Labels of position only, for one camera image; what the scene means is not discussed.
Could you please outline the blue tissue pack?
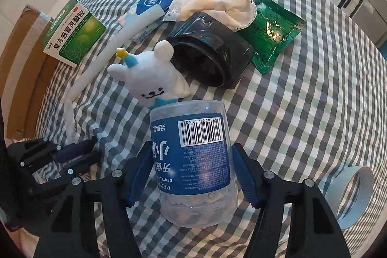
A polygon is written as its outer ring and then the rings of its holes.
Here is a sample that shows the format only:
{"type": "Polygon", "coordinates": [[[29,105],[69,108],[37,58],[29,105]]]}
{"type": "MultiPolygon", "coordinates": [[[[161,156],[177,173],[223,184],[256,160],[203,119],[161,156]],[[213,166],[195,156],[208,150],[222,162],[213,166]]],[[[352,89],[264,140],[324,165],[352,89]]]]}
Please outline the blue tissue pack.
{"type": "Polygon", "coordinates": [[[122,15],[118,22],[125,33],[125,43],[142,43],[163,23],[172,0],[138,0],[122,15]]]}

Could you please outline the brown cardboard box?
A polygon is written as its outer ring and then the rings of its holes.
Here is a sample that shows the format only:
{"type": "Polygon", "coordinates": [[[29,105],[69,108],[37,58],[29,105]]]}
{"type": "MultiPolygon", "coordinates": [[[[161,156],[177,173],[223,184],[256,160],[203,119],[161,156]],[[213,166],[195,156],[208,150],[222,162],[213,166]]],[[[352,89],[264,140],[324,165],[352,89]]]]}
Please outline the brown cardboard box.
{"type": "Polygon", "coordinates": [[[39,112],[58,60],[43,52],[52,19],[26,6],[1,54],[1,108],[6,142],[35,138],[39,112]]]}

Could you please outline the grey mini fridge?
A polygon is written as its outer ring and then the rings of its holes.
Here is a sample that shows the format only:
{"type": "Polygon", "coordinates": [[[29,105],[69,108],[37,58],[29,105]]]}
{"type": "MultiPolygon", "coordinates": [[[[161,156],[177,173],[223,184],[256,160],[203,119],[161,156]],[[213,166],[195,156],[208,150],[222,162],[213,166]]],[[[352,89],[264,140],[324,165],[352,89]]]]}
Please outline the grey mini fridge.
{"type": "Polygon", "coordinates": [[[352,20],[377,48],[386,42],[386,0],[362,0],[352,20]]]}

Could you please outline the checkered tablecloth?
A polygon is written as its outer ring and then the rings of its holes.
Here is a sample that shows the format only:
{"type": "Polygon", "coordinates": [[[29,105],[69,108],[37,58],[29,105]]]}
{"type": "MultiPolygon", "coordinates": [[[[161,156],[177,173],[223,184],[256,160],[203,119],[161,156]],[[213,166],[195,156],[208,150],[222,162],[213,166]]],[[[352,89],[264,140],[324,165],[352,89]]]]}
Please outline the checkered tablecloth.
{"type": "MultiPolygon", "coordinates": [[[[58,64],[39,114],[35,135],[64,144],[62,98],[67,86],[120,29],[118,18],[138,0],[78,0],[106,31],[77,68],[58,64]]],[[[344,231],[352,257],[361,257],[386,222],[386,60],[364,32],[327,0],[273,0],[306,25],[261,75],[250,64],[234,90],[207,88],[186,77],[193,99],[224,103],[231,142],[240,142],[264,169],[282,178],[322,180],[324,192],[345,166],[368,166],[375,183],[359,221],[344,231]]],[[[148,110],[133,100],[106,69],[74,105],[80,137],[97,136],[104,153],[92,176],[124,165],[149,139],[148,110]]],[[[128,214],[144,257],[242,257],[258,211],[239,199],[229,223],[179,228],[160,212],[151,178],[128,214]]]]}

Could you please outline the white plush bear toy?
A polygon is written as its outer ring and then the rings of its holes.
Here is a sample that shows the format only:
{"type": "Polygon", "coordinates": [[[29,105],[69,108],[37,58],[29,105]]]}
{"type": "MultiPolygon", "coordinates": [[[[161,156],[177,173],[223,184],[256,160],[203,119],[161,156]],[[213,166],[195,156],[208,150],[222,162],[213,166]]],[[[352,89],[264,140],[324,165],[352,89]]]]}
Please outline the white plush bear toy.
{"type": "Polygon", "coordinates": [[[139,55],[129,54],[118,48],[116,56],[123,64],[112,64],[108,73],[117,81],[123,81],[129,94],[149,109],[175,103],[190,95],[190,87],[182,74],[171,63],[174,48],[162,40],[154,50],[139,55]]]}

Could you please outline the green foil packet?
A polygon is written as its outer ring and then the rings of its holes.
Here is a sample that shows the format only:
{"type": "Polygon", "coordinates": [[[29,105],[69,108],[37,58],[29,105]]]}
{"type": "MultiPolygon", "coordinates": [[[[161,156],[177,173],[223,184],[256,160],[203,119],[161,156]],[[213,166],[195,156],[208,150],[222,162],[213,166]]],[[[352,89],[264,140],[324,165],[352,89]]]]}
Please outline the green foil packet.
{"type": "Polygon", "coordinates": [[[238,31],[253,48],[252,63],[265,74],[280,53],[301,32],[306,22],[272,0],[254,0],[256,17],[249,27],[238,31]]]}

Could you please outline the green 999 medicine box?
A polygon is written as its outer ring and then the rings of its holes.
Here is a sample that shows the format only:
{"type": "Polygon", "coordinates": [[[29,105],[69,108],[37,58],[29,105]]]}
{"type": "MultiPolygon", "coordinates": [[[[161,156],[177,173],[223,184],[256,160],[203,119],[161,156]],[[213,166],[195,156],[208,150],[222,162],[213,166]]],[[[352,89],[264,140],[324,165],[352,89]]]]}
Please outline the green 999 medicine box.
{"type": "Polygon", "coordinates": [[[103,25],[78,0],[69,0],[43,38],[43,52],[77,67],[105,32],[103,25]]]}

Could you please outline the white tube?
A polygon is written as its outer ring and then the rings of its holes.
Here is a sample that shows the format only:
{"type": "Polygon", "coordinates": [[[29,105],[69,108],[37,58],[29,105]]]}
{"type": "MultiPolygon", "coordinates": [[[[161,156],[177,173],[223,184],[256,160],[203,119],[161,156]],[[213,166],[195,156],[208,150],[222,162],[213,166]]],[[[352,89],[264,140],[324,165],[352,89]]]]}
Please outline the white tube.
{"type": "Polygon", "coordinates": [[[118,34],[109,41],[97,58],[92,61],[88,68],[82,73],[81,77],[79,77],[72,86],[67,87],[63,98],[63,119],[66,129],[66,144],[75,143],[77,141],[77,125],[75,123],[73,102],[115,55],[116,49],[121,48],[124,44],[125,33],[122,28],[118,34]]]}

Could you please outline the grey tape roll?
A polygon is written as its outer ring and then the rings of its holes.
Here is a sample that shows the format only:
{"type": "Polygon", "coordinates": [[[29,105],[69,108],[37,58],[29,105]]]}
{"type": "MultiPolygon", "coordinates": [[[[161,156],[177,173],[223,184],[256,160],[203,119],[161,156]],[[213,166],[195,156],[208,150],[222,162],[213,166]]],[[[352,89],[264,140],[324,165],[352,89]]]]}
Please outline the grey tape roll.
{"type": "Polygon", "coordinates": [[[368,166],[347,166],[332,178],[325,199],[342,230],[349,229],[361,218],[371,200],[373,184],[368,166]]]}

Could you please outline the clear jar blue label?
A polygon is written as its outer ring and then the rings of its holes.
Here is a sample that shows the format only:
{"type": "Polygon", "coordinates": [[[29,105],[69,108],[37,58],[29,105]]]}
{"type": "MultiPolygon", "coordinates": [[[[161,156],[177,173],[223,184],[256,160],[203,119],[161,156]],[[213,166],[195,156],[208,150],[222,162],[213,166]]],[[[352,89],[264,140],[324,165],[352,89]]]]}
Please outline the clear jar blue label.
{"type": "Polygon", "coordinates": [[[187,228],[229,221],[238,189],[224,104],[168,104],[152,109],[149,118],[161,213],[187,228]]]}

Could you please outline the cream cloth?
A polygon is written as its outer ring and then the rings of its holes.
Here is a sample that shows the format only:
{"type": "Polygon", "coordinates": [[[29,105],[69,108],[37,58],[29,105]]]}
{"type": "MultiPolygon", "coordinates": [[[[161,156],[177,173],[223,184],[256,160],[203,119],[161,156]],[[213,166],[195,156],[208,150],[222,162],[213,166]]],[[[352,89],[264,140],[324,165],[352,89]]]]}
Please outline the cream cloth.
{"type": "Polygon", "coordinates": [[[253,0],[172,0],[163,21],[184,22],[198,12],[208,14],[236,32],[253,23],[257,8],[253,0]]]}

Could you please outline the black round jar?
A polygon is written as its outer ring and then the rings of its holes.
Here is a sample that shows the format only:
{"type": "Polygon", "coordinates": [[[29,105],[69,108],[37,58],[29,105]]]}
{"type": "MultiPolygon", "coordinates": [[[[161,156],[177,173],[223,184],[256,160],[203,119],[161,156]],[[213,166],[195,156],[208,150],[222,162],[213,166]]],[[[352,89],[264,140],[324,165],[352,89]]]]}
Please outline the black round jar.
{"type": "Polygon", "coordinates": [[[212,87],[234,89],[253,59],[252,46],[204,12],[196,12],[167,37],[173,61],[212,87]]]}

